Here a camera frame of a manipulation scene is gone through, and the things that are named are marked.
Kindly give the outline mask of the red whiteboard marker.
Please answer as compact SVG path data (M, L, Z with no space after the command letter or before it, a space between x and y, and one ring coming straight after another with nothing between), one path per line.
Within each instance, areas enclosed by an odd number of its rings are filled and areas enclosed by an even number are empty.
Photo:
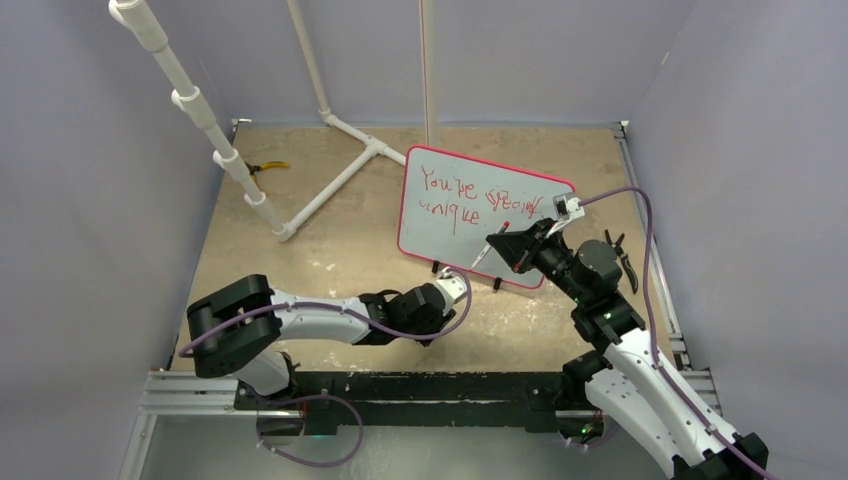
M505 231L509 228L509 226L510 226L510 222L509 222L509 221L504 221L504 222L503 222L503 224L502 224L502 225L498 228L498 230L495 232L495 234L502 234L502 233L504 233L504 232L505 232ZM478 256L475 258L475 260L474 260L474 261L473 261L473 263L471 264L471 266L470 266L470 270L471 270L471 271L474 271L474 270L478 267L478 265L479 265L479 264L483 261L483 259L484 259L484 258L488 255L488 253L491 251L491 249L492 249L491 244L490 244L489 242L487 242L487 243L486 243L486 245L482 248L481 252L478 254Z

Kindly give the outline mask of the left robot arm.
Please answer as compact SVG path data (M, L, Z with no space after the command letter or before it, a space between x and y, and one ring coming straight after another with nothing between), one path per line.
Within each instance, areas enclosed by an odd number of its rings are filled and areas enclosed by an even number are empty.
M422 345L455 330L471 305L469 282L445 269L432 282L406 292L386 289L350 298L298 296L271 287L264 275L245 276L190 304L190 339L178 355L194 362L200 378L232 376L272 408L297 399L290 356L273 350L278 341L328 340L383 346L395 339Z

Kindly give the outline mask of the red-framed whiteboard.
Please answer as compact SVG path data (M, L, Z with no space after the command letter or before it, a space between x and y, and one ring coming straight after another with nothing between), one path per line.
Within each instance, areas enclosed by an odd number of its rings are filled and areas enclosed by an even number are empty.
M444 149L414 145L406 154L397 247L405 254L504 284L537 289L537 271L517 274L495 251L475 260L485 237L507 222L510 232L553 218L553 198L572 182Z

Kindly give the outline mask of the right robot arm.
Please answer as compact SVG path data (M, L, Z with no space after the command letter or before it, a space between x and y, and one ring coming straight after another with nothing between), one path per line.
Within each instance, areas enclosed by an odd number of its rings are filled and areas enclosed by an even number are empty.
M614 248L588 240L572 250L548 233L553 225L545 219L486 241L514 272L541 273L575 303L571 318L593 350L564 365L561 396L612 418L669 479L765 478L764 442L741 435L697 394L620 293Z

